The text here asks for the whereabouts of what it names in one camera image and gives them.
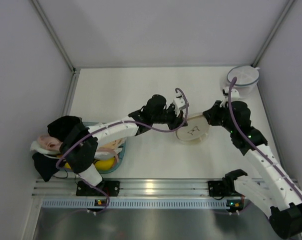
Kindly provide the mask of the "beige mesh laundry bag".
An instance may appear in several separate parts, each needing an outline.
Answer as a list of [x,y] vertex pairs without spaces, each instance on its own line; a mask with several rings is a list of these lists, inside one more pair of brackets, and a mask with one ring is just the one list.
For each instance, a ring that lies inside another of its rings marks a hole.
[[202,142],[209,133],[209,124],[201,112],[188,116],[187,126],[175,132],[177,140],[185,145],[194,145]]

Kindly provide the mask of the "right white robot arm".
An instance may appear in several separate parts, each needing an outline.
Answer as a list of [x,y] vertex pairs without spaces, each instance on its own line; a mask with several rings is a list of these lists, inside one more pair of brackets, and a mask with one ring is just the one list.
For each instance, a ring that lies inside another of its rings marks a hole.
[[263,189],[242,170],[233,170],[222,178],[222,192],[243,195],[269,219],[282,239],[302,233],[302,191],[276,160],[268,141],[252,126],[251,111],[242,101],[215,101],[203,112],[208,124],[223,127],[241,154],[256,169],[268,189]]

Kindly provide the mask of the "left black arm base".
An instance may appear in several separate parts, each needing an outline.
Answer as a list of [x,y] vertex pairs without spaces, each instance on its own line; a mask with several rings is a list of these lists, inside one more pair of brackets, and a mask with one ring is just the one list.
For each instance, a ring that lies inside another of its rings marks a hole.
[[[117,197],[120,191],[120,181],[117,180],[104,180],[97,188],[104,191],[109,197]],[[84,181],[80,180],[77,183],[76,196],[78,197],[99,197],[103,193],[88,186]]]

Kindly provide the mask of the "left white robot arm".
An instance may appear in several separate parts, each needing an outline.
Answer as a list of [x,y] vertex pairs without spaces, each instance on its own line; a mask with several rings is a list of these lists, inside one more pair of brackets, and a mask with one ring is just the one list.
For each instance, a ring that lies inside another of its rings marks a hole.
[[60,151],[75,174],[90,187],[98,186],[103,178],[94,166],[93,160],[99,147],[118,139],[135,137],[154,130],[154,125],[162,124],[171,133],[185,127],[189,104],[186,97],[176,93],[173,102],[166,105],[166,99],[154,95],[141,109],[110,123],[94,126],[76,124],[63,141]]

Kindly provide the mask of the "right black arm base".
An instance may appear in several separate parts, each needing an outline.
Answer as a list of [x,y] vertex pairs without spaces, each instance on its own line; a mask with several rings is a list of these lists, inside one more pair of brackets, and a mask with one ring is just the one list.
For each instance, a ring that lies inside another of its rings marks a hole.
[[208,181],[209,196],[214,198],[240,197],[235,191],[234,184],[226,179]]

